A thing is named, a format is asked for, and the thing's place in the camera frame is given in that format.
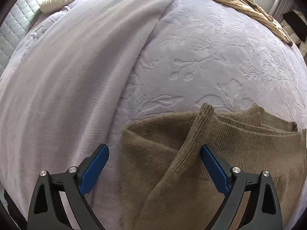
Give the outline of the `olive brown knit sweater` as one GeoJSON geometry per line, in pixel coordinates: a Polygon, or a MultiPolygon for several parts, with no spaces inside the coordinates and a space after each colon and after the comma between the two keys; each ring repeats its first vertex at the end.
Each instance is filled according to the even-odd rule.
{"type": "Polygon", "coordinates": [[[204,229],[223,201],[200,159],[203,145],[244,172],[267,170],[283,225],[306,179],[306,130],[253,104],[235,113],[204,103],[130,124],[121,137],[124,229],[204,229]]]}

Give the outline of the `light grey plush blanket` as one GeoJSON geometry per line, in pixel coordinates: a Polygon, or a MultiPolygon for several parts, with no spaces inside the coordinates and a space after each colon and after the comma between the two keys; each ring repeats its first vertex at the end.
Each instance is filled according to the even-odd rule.
{"type": "Polygon", "coordinates": [[[42,170],[66,171],[106,140],[126,80],[173,0],[76,0],[1,90],[1,182],[28,215],[42,170]]]}

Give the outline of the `lavender embossed bedspread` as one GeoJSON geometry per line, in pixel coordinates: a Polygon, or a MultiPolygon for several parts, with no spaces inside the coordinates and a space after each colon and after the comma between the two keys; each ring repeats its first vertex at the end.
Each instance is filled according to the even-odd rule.
{"type": "MultiPolygon", "coordinates": [[[[74,3],[46,18],[20,42],[3,85],[74,3]]],[[[109,146],[110,158],[87,199],[104,227],[124,229],[120,173],[124,128],[155,116],[198,111],[204,103],[227,113],[256,104],[306,130],[306,65],[296,47],[285,45],[246,15],[212,0],[173,0],[138,55],[102,142],[109,146]]],[[[304,182],[287,225],[304,210],[305,198],[304,182]]]]}

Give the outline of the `black bag on floor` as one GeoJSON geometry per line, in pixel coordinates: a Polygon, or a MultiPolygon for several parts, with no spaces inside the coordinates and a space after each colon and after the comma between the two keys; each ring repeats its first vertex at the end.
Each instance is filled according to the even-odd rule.
{"type": "Polygon", "coordinates": [[[301,43],[306,43],[306,19],[301,12],[292,10],[283,14],[281,26],[297,47],[299,47],[301,43]]]}

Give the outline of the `cream textured pillow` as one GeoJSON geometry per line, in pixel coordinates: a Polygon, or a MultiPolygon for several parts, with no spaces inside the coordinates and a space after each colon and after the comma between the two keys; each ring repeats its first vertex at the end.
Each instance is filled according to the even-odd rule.
{"type": "Polygon", "coordinates": [[[44,0],[39,4],[39,6],[43,14],[50,14],[51,12],[55,12],[62,7],[65,7],[73,1],[75,0],[44,0]]]}

